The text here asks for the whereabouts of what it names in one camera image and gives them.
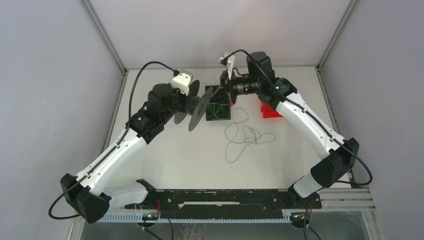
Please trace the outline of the dark grey cable spool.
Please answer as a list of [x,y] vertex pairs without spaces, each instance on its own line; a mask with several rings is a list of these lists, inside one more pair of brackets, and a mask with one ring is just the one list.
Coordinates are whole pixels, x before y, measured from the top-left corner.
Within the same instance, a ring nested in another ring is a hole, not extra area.
[[188,125],[189,132],[192,132],[196,128],[196,126],[199,124],[200,120],[202,119],[203,115],[205,114],[208,108],[209,101],[211,99],[211,94],[209,93],[209,89],[205,91],[205,93],[202,96],[198,95],[199,89],[200,89],[199,80],[194,80],[189,86],[189,91],[191,93],[194,93],[193,114],[176,112],[176,114],[174,115],[173,121],[176,125],[180,124],[186,118],[186,116],[191,117],[189,125]]

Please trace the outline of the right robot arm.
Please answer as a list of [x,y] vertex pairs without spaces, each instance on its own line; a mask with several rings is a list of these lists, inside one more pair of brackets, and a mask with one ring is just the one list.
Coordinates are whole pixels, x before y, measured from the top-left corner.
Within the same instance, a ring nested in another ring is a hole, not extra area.
[[277,77],[271,58],[263,51],[246,55],[248,72],[235,76],[238,51],[222,53],[217,62],[226,68],[220,85],[235,103],[240,95],[256,94],[259,100],[286,118],[309,142],[320,161],[288,189],[289,203],[302,208],[309,196],[338,182],[354,166],[359,151],[355,138],[346,139],[325,124],[286,78]]

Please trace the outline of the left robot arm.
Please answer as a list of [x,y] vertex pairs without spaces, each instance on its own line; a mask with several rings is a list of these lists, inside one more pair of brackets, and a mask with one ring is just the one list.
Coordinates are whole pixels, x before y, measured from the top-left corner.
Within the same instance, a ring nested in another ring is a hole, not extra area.
[[114,174],[138,151],[146,147],[165,124],[183,109],[190,97],[197,96],[200,82],[195,80],[184,94],[169,83],[153,86],[147,101],[125,124],[125,128],[95,161],[76,175],[65,174],[60,184],[66,202],[89,224],[109,210],[130,204],[149,209],[157,196],[142,184],[106,188]]

